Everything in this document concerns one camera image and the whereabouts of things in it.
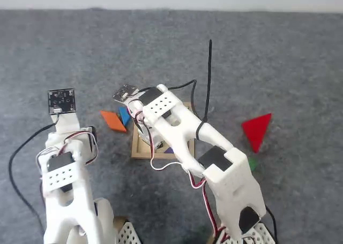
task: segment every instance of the black wire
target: black wire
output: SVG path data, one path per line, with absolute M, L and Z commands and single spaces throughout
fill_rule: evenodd
M 273 227 L 274 227 L 274 238 L 275 238 L 275 244 L 278 244 L 278 229 L 277 229 L 277 221 L 275 220 L 275 217 L 272 213 L 272 211 L 268 208 L 268 206 L 266 205 L 266 210 L 269 213 L 270 217 L 273 220 Z
M 255 238 L 254 238 L 254 237 L 251 237 L 251 236 L 249 236 L 249 237 L 244 237 L 243 240 L 245 240 L 245 239 L 252 239 L 253 244 L 256 244 L 256 241 L 255 241 Z
M 183 87 L 186 87 L 186 86 L 192 84 L 194 81 L 197 81 L 197 80 L 196 80 L 196 79 L 193 79 L 193 80 L 191 80 L 190 82 L 187 82 L 187 83 L 185 83 L 185 84 L 183 84 L 183 85 L 175 86 L 175 87 L 169 87 L 168 89 L 169 89 L 169 90 L 178 90 L 179 88 L 183 88 Z
M 212 39 L 208 44 L 208 73 L 207 73 L 207 94 L 206 94 L 206 105 L 203 122 L 207 122 L 208 105 L 210 103 L 210 90 L 211 90 L 211 73 L 212 73 Z
M 30 142 L 35 136 L 37 136 L 39 133 L 41 133 L 42 131 L 45 131 L 49 128 L 51 128 L 52 126 L 55 126 L 56 123 L 59 120 L 59 114 L 57 114 L 57 120 L 56 122 L 49 124 L 43 128 L 41 128 L 40 130 L 36 131 L 34 134 L 31 135 L 30 138 L 28 138 L 24 143 L 22 143 L 11 155 L 10 160 L 9 160 L 9 177 L 10 177 L 10 182 L 12 184 L 13 189 L 15 190 L 15 192 L 17 193 L 17 195 L 19 196 L 19 198 L 24 202 L 24 204 L 29 208 L 29 210 L 31 211 L 31 213 L 37 218 L 38 223 L 39 223 L 39 228 L 41 231 L 41 234 L 44 235 L 44 227 L 43 227 L 43 223 L 41 221 L 41 218 L 39 217 L 38 212 L 33 208 L 33 206 L 29 203 L 29 201 L 27 201 L 27 199 L 23 196 L 23 194 L 20 192 L 20 190 L 18 189 L 18 186 L 16 184 L 16 182 L 14 181 L 13 178 L 13 171 L 12 171 L 12 164 L 13 164 L 13 160 L 16 157 L 17 153 L 28 143 Z

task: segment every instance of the wooden frame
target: wooden frame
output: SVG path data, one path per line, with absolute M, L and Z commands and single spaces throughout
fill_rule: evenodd
M 190 109 L 190 103 L 185 102 L 184 105 Z M 165 150 L 169 148 L 169 145 L 163 142 L 163 147 L 155 151 L 155 159 L 176 159 L 173 153 L 165 153 Z M 189 152 L 192 156 L 195 155 L 195 141 L 191 139 L 188 141 Z M 150 146 L 146 144 L 139 136 L 136 125 L 133 125 L 133 138 L 132 138 L 132 150 L 131 157 L 136 159 L 150 159 Z

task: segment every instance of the colored puzzle piece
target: colored puzzle piece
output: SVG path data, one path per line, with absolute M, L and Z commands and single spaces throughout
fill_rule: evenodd
M 126 132 L 126 128 L 120 121 L 117 114 L 108 111 L 100 111 L 100 113 L 110 129 Z
M 261 147 L 263 137 L 267 131 L 271 118 L 272 114 L 266 114 L 242 123 L 245 135 L 255 153 L 257 153 Z
M 169 147 L 167 150 L 165 150 L 165 154 L 174 154 L 174 150 Z
M 128 125 L 131 116 L 128 113 L 128 109 L 126 107 L 119 107 L 119 113 L 120 113 L 120 117 L 122 119 L 122 122 L 124 124 L 124 126 L 126 127 L 126 125 Z

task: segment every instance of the perforated plate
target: perforated plate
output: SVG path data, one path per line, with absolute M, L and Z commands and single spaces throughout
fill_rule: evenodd
M 152 124 L 157 121 L 165 112 L 172 109 L 178 103 L 182 103 L 171 91 L 165 92 L 158 98 L 143 107 L 144 116 Z
M 141 244 L 132 223 L 127 221 L 119 232 L 119 244 Z
M 221 239 L 224 235 L 224 231 L 221 232 L 216 244 L 220 244 Z M 266 226 L 263 223 L 258 223 L 253 229 L 251 229 L 248 233 L 245 234 L 244 240 L 247 244 L 275 244 L 272 236 L 270 235 L 269 231 L 267 230 Z M 229 239 L 223 242 L 223 244 L 242 244 L 244 243 L 243 240 L 234 240 Z
M 262 237 L 261 244 L 275 244 L 273 237 L 270 235 L 269 231 L 267 230 L 267 227 L 264 224 L 259 223 L 254 228 Z
M 76 162 L 55 169 L 43 176 L 44 188 L 52 191 L 75 182 L 80 178 L 80 168 Z

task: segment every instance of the gray carpet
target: gray carpet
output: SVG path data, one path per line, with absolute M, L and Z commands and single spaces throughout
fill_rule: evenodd
M 173 86 L 197 78 L 202 114 L 209 38 L 209 123 L 259 161 L 253 174 L 280 243 L 342 243 L 343 15 L 97 9 L 0 11 L 0 242 L 41 242 L 10 186 L 7 163 L 51 122 L 46 90 L 74 87 L 81 125 L 98 130 L 100 158 L 88 167 L 94 198 L 128 216 L 145 244 L 205 243 L 211 225 L 201 191 L 178 166 L 155 172 L 148 161 L 131 160 L 132 124 L 128 134 L 113 132 L 99 110 L 117 110 L 111 96 L 124 83 Z M 175 92 L 190 100 L 189 87 Z M 269 112 L 273 121 L 254 154 L 241 123 Z M 37 136 L 13 165 L 43 218 L 34 157 L 46 139 L 47 132 Z M 197 144 L 197 154 L 207 148 Z M 264 221 L 271 229 L 270 218 Z

